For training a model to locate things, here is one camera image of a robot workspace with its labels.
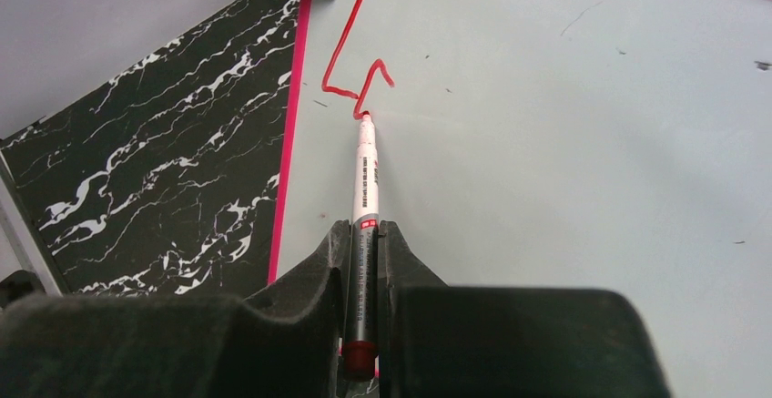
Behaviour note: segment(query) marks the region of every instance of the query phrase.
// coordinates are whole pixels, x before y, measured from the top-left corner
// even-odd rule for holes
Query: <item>black plastic part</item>
[[[0,309],[35,292],[46,292],[37,275],[28,270],[17,270],[0,281]]]
[[[391,396],[392,315],[396,309],[395,288],[419,285],[446,287],[431,269],[416,257],[395,222],[382,221],[378,229],[378,357],[381,396]]]
[[[406,286],[396,304],[391,396],[669,396],[616,293]]]
[[[329,397],[349,249],[336,222],[306,260],[235,296],[30,296],[0,315],[0,396]]]

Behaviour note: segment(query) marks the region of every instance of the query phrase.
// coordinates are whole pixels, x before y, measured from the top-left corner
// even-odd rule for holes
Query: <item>marker barrel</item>
[[[360,123],[354,180],[353,223],[346,321],[343,332],[343,367],[347,376],[368,381],[375,374],[378,355],[375,329],[375,267],[378,244],[378,151],[370,115]]]

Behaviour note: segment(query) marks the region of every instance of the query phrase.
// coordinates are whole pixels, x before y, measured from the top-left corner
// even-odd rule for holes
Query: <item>red marker cap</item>
[[[367,382],[375,376],[375,357],[378,349],[373,342],[348,342],[343,344],[343,369],[346,378],[354,382]]]

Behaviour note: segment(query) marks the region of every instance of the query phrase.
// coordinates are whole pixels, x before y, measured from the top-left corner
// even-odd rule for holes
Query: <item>whiteboard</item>
[[[314,0],[279,274],[349,219],[356,0]],[[450,284],[594,287],[675,396],[772,380],[772,0],[362,0],[330,83],[378,129],[381,218]]]
[[[0,0],[0,138],[61,111],[233,1]]]

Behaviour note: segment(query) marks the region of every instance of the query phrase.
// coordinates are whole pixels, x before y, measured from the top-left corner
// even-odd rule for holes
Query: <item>red line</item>
[[[360,112],[360,109],[362,103],[364,103],[364,98],[367,97],[368,90],[370,90],[370,83],[372,82],[372,77],[375,76],[375,70],[380,70],[383,79],[386,79],[386,84],[389,84],[389,87],[394,88],[394,81],[389,76],[389,71],[386,70],[386,65],[383,64],[383,60],[380,58],[376,59],[375,62],[372,63],[372,66],[370,66],[370,70],[367,72],[367,78],[364,80],[360,98],[357,100],[357,105],[354,107],[354,118],[357,120],[361,119],[365,114],[370,114],[367,110]]]
[[[351,28],[354,26],[354,21],[356,21],[357,19],[357,13],[360,12],[361,1],[362,0],[357,0],[356,3],[354,3],[354,8],[351,10],[351,14],[349,15],[349,21],[346,22],[346,27],[343,28],[343,33],[340,34],[340,40],[338,40],[338,45],[335,46],[335,51],[332,52],[330,63],[327,64],[327,70],[324,72],[324,77],[321,79],[322,91],[335,93],[336,95],[350,97],[352,99],[359,99],[360,97],[353,91],[344,90],[342,88],[331,86],[330,76],[332,75],[332,69],[335,67],[335,62],[338,61],[338,55],[340,55],[340,51],[343,49],[343,45],[346,44],[346,38],[349,37],[349,32],[351,31]]]
[[[276,196],[276,215],[273,218],[273,236],[270,244],[270,259],[268,265],[268,284],[276,280],[279,266],[279,247],[281,246],[281,229],[284,226],[284,209],[287,203],[287,182],[290,179],[290,161],[292,160],[292,143],[295,140],[295,122],[298,118],[298,101],[300,100],[300,85],[303,77],[303,58],[306,55],[306,37],[309,33],[311,0],[300,0],[298,12],[298,27],[295,31],[295,53],[292,56],[292,75],[289,77],[289,99],[287,102],[287,121],[284,125],[284,144],[281,148],[281,165],[279,167],[279,191]]]

